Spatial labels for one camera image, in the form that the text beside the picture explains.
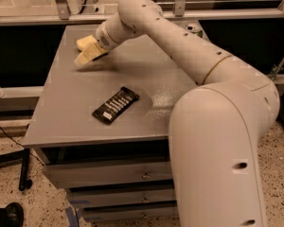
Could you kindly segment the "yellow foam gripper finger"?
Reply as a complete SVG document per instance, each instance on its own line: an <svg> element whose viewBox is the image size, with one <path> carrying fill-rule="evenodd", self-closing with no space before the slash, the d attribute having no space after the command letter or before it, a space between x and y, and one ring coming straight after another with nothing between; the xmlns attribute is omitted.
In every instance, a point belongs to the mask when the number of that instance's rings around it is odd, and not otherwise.
<svg viewBox="0 0 284 227"><path fill-rule="evenodd" d="M81 44L79 46L80 53L75 58L74 63L78 67L82 67L89 61L97 59L107 53L98 43L90 42L89 44Z"/></svg>

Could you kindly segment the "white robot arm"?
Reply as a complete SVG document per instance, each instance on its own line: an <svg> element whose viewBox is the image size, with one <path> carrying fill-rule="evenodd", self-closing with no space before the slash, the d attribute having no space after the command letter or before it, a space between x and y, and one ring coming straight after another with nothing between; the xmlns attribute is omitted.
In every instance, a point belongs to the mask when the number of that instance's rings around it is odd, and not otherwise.
<svg viewBox="0 0 284 227"><path fill-rule="evenodd" d="M148 35L196 84L169 119L169 156L181 227L267 227L257 144L279 112L274 83L186 31L151 0L119 0L95 35L77 41L83 66Z"/></svg>

